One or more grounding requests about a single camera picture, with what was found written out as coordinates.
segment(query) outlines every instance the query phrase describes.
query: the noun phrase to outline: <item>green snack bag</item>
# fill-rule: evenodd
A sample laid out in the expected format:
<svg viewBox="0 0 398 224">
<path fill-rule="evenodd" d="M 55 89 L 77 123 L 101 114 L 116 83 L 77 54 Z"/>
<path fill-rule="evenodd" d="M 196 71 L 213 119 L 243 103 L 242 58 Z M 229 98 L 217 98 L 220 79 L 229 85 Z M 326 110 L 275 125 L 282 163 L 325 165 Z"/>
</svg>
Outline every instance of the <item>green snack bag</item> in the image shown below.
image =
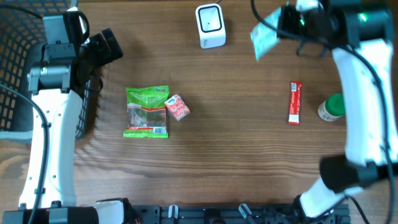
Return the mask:
<svg viewBox="0 0 398 224">
<path fill-rule="evenodd" d="M 169 86 L 126 88 L 127 130 L 124 138 L 168 138 L 166 106 Z"/>
</svg>

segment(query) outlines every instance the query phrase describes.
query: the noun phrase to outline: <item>black mesh basket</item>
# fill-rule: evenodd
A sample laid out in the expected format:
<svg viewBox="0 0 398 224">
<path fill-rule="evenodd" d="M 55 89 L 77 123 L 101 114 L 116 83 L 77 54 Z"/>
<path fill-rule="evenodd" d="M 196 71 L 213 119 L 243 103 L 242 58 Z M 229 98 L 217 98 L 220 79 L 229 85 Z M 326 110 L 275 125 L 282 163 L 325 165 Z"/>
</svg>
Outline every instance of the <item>black mesh basket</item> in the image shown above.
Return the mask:
<svg viewBox="0 0 398 224">
<path fill-rule="evenodd" d="M 0 4 L 23 7 L 43 16 L 77 6 L 77 0 L 0 0 Z M 0 83 L 31 98 L 27 91 L 27 74 L 32 64 L 40 60 L 45 42 L 44 25 L 40 19 L 21 11 L 0 9 Z M 85 134 L 89 96 L 90 92 L 86 90 L 76 139 Z M 32 128 L 31 105 L 9 91 L 0 90 L 0 139 L 31 142 Z"/>
</svg>

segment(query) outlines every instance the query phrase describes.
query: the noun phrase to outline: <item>wooden table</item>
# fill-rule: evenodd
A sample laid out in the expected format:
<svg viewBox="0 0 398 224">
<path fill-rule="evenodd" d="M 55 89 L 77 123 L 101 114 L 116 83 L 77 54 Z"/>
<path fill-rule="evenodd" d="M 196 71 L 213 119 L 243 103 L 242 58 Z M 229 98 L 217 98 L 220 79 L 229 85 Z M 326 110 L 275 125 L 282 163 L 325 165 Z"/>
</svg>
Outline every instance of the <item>wooden table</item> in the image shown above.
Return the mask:
<svg viewBox="0 0 398 224">
<path fill-rule="evenodd" d="M 103 67 L 104 88 L 92 97 L 88 132 L 76 143 L 79 205 L 115 197 L 136 205 L 292 202 L 318 178 L 322 156 L 344 152 L 344 119 L 327 123 L 317 114 L 322 101 L 341 92 L 330 55 L 299 58 L 298 43 L 286 40 L 257 62 L 249 36 L 257 20 L 248 0 L 221 3 L 226 44 L 203 50 L 195 9 L 205 3 L 80 4 L 91 34 L 112 28 L 124 57 Z M 257 7 L 265 16 L 283 3 Z M 300 126 L 287 124 L 291 80 L 303 81 Z M 125 87 L 155 85 L 180 94 L 192 113 L 179 122 L 169 116 L 168 139 L 124 139 Z M 30 146 L 0 147 L 1 217 L 17 208 Z M 371 223 L 384 221 L 388 196 L 387 182 L 357 196 Z M 362 223 L 350 206 L 353 223 Z"/>
</svg>

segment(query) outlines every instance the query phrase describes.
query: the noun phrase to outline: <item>white device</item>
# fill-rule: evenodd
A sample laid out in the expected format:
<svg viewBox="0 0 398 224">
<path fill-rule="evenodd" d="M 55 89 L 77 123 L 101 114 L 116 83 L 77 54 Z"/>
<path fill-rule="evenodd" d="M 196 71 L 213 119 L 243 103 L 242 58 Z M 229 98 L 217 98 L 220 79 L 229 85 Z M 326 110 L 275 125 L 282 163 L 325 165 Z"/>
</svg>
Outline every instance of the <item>white device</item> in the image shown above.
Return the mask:
<svg viewBox="0 0 398 224">
<path fill-rule="evenodd" d="M 199 6 L 196 15 L 200 47 L 208 49 L 224 45 L 226 34 L 220 5 L 213 3 Z"/>
</svg>

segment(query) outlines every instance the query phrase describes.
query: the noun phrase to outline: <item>red candy bar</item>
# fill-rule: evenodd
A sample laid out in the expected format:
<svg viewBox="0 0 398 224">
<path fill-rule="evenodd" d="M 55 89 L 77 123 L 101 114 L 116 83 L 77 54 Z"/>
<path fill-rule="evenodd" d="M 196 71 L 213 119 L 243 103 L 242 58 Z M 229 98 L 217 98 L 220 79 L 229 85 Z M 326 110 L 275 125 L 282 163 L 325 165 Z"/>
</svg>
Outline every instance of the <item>red candy bar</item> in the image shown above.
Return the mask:
<svg viewBox="0 0 398 224">
<path fill-rule="evenodd" d="M 302 82 L 292 81 L 290 83 L 290 108 L 289 124 L 300 125 L 300 101 Z"/>
</svg>

